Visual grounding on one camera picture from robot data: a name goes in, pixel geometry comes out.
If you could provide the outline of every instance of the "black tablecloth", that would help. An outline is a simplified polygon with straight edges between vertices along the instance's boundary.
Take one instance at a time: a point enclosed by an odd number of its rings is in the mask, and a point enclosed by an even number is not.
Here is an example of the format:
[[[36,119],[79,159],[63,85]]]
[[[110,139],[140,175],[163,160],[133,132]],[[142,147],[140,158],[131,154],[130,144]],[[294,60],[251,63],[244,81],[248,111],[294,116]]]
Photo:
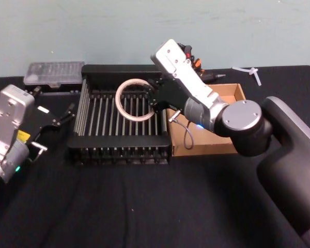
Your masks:
[[[248,99],[284,100],[310,126],[310,66],[230,69]],[[0,79],[22,85],[20,77]],[[42,103],[60,113],[57,98]],[[0,247],[305,247],[257,180],[263,156],[172,158],[169,165],[72,167],[65,132],[0,199]]]

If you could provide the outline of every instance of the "cardboard box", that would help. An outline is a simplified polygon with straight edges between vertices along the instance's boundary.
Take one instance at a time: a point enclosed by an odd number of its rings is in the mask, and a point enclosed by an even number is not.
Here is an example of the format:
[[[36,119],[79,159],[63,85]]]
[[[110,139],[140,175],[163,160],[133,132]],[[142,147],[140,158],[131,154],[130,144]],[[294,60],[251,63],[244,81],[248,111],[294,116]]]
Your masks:
[[[216,84],[210,85],[210,87],[214,91],[218,92],[222,99],[228,103],[245,99],[240,84]],[[173,110],[167,110],[168,118],[171,117],[174,112],[175,111]],[[185,126],[188,123],[187,119],[183,115],[178,116],[177,119]],[[193,123],[190,124],[189,129],[193,134],[194,148],[187,150],[184,147],[183,140],[185,129],[176,123],[168,123],[168,127],[172,139],[173,157],[237,152],[230,138],[219,137],[216,134],[202,129]],[[186,136],[186,143],[187,145],[191,143],[191,139],[188,134]]]

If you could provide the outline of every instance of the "plastic case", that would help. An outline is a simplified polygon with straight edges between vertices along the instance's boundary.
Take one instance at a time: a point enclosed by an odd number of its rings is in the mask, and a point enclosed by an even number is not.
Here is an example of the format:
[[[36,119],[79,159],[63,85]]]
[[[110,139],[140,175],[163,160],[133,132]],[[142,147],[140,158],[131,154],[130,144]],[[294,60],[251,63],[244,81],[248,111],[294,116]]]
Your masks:
[[[48,85],[60,88],[62,84],[82,84],[82,61],[31,63],[24,77],[24,84]]]

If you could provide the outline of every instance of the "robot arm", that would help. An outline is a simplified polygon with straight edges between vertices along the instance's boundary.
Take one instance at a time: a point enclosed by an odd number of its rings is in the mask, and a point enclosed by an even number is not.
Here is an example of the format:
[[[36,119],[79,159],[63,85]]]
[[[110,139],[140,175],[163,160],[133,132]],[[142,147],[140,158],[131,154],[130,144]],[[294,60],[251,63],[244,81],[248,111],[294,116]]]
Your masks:
[[[42,106],[35,107],[34,96],[40,93],[40,89],[36,87],[29,94],[14,85],[8,85],[0,91],[0,184],[8,183],[18,166],[28,157],[35,162],[47,151],[47,147],[36,142],[40,134],[47,130],[58,131],[74,118],[74,104],[61,118]]]
[[[259,165],[258,178],[293,228],[310,247],[310,128],[280,99],[261,106],[245,100],[225,103],[197,76],[174,40],[151,57],[165,78],[150,96],[155,111],[176,110],[191,122],[230,137],[244,156],[265,152],[273,134],[282,147]]]
[[[0,92],[0,181],[4,183],[29,155],[28,147],[16,138],[34,102],[32,95],[13,85]]]

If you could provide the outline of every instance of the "gray cable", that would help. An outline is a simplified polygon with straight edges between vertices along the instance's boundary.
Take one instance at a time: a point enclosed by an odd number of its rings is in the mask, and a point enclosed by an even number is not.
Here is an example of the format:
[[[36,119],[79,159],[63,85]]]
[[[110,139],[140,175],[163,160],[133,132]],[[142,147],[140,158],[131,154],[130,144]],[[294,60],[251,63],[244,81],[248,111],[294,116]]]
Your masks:
[[[179,122],[177,119],[173,119],[173,122],[174,122],[174,123],[177,123],[177,124],[181,125],[183,128],[185,128],[185,134],[184,134],[184,147],[185,147],[185,149],[187,149],[187,150],[192,150],[193,147],[194,147],[194,139],[193,139],[193,135],[192,135],[191,131],[188,129],[188,127],[190,126],[191,122],[189,121],[189,122],[187,123],[187,126],[186,126],[186,127],[184,126],[184,124],[182,124],[181,122]],[[192,144],[191,144],[191,146],[189,146],[189,147],[188,147],[187,144],[186,144],[186,134],[187,134],[187,133],[190,135],[191,141],[192,141]]]

